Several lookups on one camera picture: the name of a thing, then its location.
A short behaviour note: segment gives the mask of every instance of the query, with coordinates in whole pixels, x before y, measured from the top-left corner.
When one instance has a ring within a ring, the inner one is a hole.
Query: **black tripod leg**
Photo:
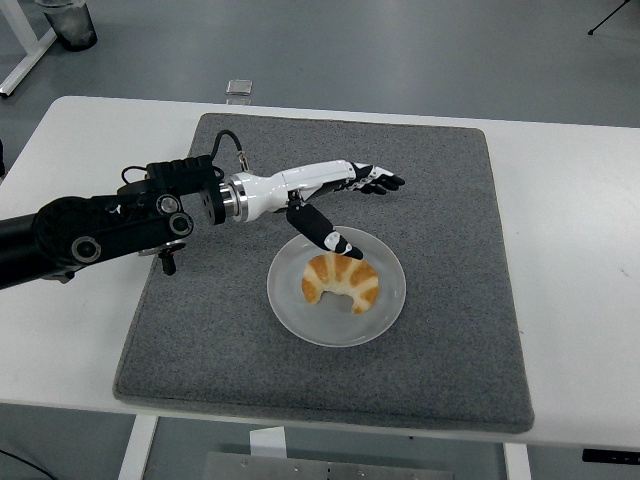
[[[596,26],[595,26],[595,27],[593,27],[591,30],[589,30],[589,31],[587,32],[587,35],[593,35],[593,32],[595,32],[595,31],[596,31],[596,29],[597,29],[600,25],[602,25],[604,22],[606,22],[606,21],[607,21],[607,20],[609,20],[611,17],[613,17],[613,15],[614,15],[618,10],[620,10],[622,7],[624,7],[624,6],[625,6],[627,3],[629,3],[630,1],[631,1],[631,0],[624,0],[624,3],[623,3],[622,5],[620,5],[618,8],[616,8],[613,12],[611,12],[611,14],[610,14],[607,18],[605,18],[605,19],[604,19],[603,21],[601,21],[598,25],[596,25]]]

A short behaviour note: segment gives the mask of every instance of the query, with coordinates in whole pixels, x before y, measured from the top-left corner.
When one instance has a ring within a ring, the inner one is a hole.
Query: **white robotic forearm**
[[[287,208],[292,196],[304,202],[322,189],[335,190],[355,178],[353,166],[344,160],[291,168],[271,177],[240,172],[225,179],[223,197],[227,196],[227,204],[233,205],[234,220],[250,222],[264,212]]]

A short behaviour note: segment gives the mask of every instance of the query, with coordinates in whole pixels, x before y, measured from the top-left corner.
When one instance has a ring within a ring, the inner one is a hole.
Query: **white table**
[[[57,36],[53,28],[50,28],[38,40],[17,0],[0,0],[0,11],[4,14],[11,30],[26,52],[22,61],[0,84],[0,96],[8,97],[55,42]]]
[[[640,130],[66,97],[51,106],[0,187],[0,218],[61,196],[114,193],[125,166],[186,156],[200,116],[210,112],[484,131],[536,420],[521,435],[411,434],[640,448]],[[113,398],[150,262],[130,255],[67,285],[38,280],[0,291],[0,402],[220,419]]]

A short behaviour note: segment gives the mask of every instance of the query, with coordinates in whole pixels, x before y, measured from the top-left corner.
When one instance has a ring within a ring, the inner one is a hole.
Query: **gray felt mat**
[[[150,273],[114,394],[139,404],[220,415],[522,432],[533,411],[484,135],[475,129],[208,114],[190,155],[235,132],[255,174],[345,159],[407,184],[386,196],[339,192],[314,204],[335,225],[386,243],[406,275],[395,324],[351,348],[289,333],[266,291],[269,266],[297,232],[281,214],[211,227],[196,222],[178,272]],[[217,163],[239,171],[222,142]]]

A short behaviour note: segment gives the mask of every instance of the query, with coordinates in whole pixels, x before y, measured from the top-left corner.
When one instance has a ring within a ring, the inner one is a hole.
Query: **plate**
[[[313,257],[324,252],[303,235],[289,241],[273,259],[267,276],[269,303],[280,322],[294,335],[323,347],[353,347],[382,335],[402,311],[407,285],[391,249],[376,237],[350,227],[336,227],[364,253],[378,272],[378,298],[365,313],[351,313],[352,300],[331,292],[312,305],[302,293],[302,275]]]

